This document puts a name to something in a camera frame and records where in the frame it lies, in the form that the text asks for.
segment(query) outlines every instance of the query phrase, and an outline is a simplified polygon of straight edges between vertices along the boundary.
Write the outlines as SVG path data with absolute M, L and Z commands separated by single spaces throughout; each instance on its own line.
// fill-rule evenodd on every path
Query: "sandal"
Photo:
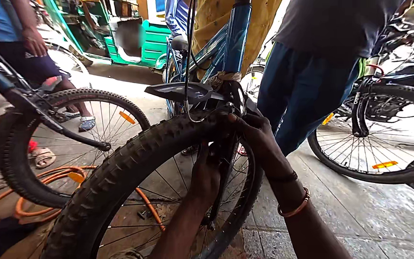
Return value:
M 64 123 L 80 116 L 81 114 L 79 112 L 63 112 L 56 115 L 58 123 Z
M 36 169 L 43 169 L 55 162 L 57 156 L 46 147 L 38 147 L 31 152 L 31 156 L 34 157 Z
M 79 132 L 84 132 L 95 127 L 95 117 L 81 117 L 81 124 L 79 125 Z

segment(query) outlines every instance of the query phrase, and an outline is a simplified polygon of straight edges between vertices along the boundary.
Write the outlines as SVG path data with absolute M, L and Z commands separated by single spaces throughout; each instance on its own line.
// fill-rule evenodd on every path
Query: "front fork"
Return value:
M 218 212 L 221 206 L 221 200 L 228 184 L 228 179 L 234 166 L 234 159 L 236 158 L 237 148 L 239 146 L 238 136 L 235 132 L 232 133 L 228 138 L 223 141 L 213 143 L 215 145 L 213 150 L 214 156 L 220 157 L 220 186 L 218 190 L 217 198 L 210 209 L 210 214 L 205 216 L 202 220 L 202 225 L 207 226 L 209 230 L 215 229 L 215 220 L 217 218 Z
M 369 96 L 362 94 L 369 92 L 370 77 L 364 77 L 360 83 L 359 89 L 354 96 L 354 106 L 352 107 L 352 134 L 356 137 L 368 136 L 368 127 L 365 123 L 365 111 L 367 109 Z

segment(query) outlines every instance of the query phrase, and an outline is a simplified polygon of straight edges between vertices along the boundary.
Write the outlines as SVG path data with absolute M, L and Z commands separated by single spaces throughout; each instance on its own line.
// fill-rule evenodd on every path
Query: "copper bracelet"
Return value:
M 304 209 L 306 207 L 306 205 L 309 202 L 309 198 L 311 197 L 311 193 L 309 192 L 309 190 L 307 188 L 303 187 L 303 189 L 305 189 L 305 192 L 306 192 L 305 199 L 298 206 L 298 208 L 292 210 L 291 212 L 283 213 L 281 211 L 281 206 L 280 205 L 277 205 L 277 212 L 279 213 L 279 215 L 281 215 L 284 218 L 288 218 L 288 217 L 291 217 L 291 216 L 294 216 L 294 215 L 298 214 L 298 212 L 300 212 L 302 209 Z

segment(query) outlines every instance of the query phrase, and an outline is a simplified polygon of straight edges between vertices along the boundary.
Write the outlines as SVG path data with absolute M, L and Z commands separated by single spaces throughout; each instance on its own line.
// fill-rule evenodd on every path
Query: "orange reflector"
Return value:
M 78 173 L 69 173 L 68 177 L 71 178 L 73 181 L 78 182 L 78 183 L 82 183 L 84 181 L 84 177 L 82 177 L 82 175 L 78 174 Z
M 132 123 L 132 124 L 135 124 L 135 121 L 134 120 L 132 120 L 132 118 L 131 117 L 129 117 L 129 115 L 126 115 L 125 113 L 123 113 L 123 112 L 119 112 L 119 115 L 121 115 L 121 117 L 123 117 L 124 119 L 126 119 L 126 121 L 128 121 L 128 122 L 130 122 L 130 123 Z
M 384 162 L 384 163 L 381 163 L 381 164 L 374 165 L 372 167 L 373 167 L 373 169 L 379 169 L 379 168 L 386 168 L 386 167 L 397 165 L 397 164 L 398 164 L 398 162 L 389 161 L 389 162 Z
M 327 123 L 330 121 L 330 119 L 333 117 L 333 115 L 335 115 L 335 114 L 333 114 L 333 112 L 332 112 L 330 115 L 328 115 L 328 116 L 325 118 L 325 120 L 323 120 L 322 125 L 327 124 Z

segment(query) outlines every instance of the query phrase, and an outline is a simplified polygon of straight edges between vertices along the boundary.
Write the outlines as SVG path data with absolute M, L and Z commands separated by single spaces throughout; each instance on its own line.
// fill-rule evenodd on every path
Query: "jeans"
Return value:
M 274 44 L 261 81 L 258 109 L 270 121 L 284 156 L 348 97 L 359 74 L 358 60 L 321 57 Z

